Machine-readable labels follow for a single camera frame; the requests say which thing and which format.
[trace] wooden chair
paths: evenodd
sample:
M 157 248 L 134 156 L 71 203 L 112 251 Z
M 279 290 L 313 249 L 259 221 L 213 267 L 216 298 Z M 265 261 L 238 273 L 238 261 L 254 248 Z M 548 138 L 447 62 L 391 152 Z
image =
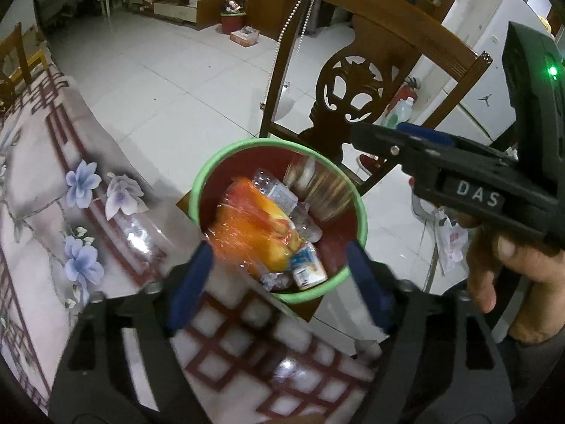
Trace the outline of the wooden chair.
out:
M 2 71 L 4 59 L 10 55 L 13 49 L 18 54 L 20 78 L 23 78 L 28 86 L 32 83 L 32 75 L 25 58 L 24 43 L 22 40 L 22 23 L 18 22 L 15 29 L 8 37 L 0 43 L 0 112 L 5 112 L 16 100 L 16 85 L 12 79 Z
M 302 143 L 335 163 L 343 159 L 342 144 L 350 143 L 350 128 L 363 121 L 374 123 L 408 76 L 420 55 L 436 63 L 457 86 L 430 115 L 423 126 L 435 128 L 468 93 L 492 63 L 487 53 L 473 52 L 439 22 L 405 0 L 323 0 L 353 13 L 355 39 L 351 45 L 336 52 L 322 67 L 316 84 L 316 99 L 310 112 L 313 123 L 300 134 L 273 123 L 286 70 L 290 61 L 299 22 L 308 0 L 289 24 L 281 41 L 273 78 L 261 123 L 260 137 L 269 133 Z M 335 79 L 346 85 L 343 97 L 335 94 Z M 364 104 L 352 102 L 360 97 Z M 379 182 L 395 164 L 388 160 L 378 173 L 363 182 L 349 168 L 344 172 L 357 185 L 361 195 Z
M 18 56 L 18 68 L 9 77 L 2 71 L 4 59 L 13 49 L 16 49 Z M 0 43 L 0 113 L 5 112 L 13 103 L 19 91 L 19 84 L 23 80 L 26 86 L 32 81 L 32 70 L 41 64 L 43 70 L 49 68 L 44 52 L 39 49 L 29 59 L 25 57 L 24 44 L 22 38 L 22 24 L 18 22 L 13 32 Z

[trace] human hand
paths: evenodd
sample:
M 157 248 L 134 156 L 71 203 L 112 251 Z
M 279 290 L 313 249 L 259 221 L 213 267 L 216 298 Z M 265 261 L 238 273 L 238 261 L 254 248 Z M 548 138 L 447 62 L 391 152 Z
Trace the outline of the human hand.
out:
M 480 222 L 461 215 L 466 228 Z M 467 289 L 483 313 L 496 304 L 495 278 L 506 266 L 527 276 L 532 288 L 508 333 L 514 339 L 538 344 L 557 334 L 565 325 L 565 252 L 545 244 L 517 241 L 505 233 L 479 228 L 467 253 Z

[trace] red bucket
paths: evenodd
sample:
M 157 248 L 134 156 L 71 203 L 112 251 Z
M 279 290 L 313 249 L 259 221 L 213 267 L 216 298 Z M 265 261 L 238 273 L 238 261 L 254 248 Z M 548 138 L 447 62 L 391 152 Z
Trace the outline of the red bucket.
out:
M 221 15 L 221 31 L 224 35 L 230 35 L 231 32 L 241 30 L 244 27 L 243 14 L 222 14 Z

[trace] plastic wrapper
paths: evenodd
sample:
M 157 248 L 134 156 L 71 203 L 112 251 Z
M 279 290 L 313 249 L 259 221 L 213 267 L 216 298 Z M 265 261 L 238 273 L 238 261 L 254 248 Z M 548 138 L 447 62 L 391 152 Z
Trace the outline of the plastic wrapper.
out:
M 314 158 L 296 157 L 283 182 L 310 205 L 309 213 L 322 223 L 341 215 L 352 205 L 354 188 L 345 176 Z
M 230 186 L 207 235 L 217 257 L 244 266 L 258 280 L 287 271 L 303 245 L 288 216 L 248 178 Z
M 261 277 L 261 283 L 268 292 L 281 292 L 292 287 L 295 282 L 289 272 L 269 272 Z

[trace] finger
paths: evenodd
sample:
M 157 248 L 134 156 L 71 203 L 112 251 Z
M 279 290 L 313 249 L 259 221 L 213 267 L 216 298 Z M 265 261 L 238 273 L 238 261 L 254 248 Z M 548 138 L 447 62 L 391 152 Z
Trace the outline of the finger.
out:
M 459 221 L 459 224 L 464 228 L 476 228 L 481 224 L 481 220 L 477 220 L 466 213 L 458 213 L 457 221 Z
M 514 239 L 500 234 L 494 236 L 492 250 L 504 266 L 534 282 L 565 282 L 563 250 L 517 243 Z
M 467 252 L 467 290 L 483 313 L 491 312 L 496 304 L 494 280 L 501 269 L 492 253 L 491 237 L 484 229 L 477 230 Z

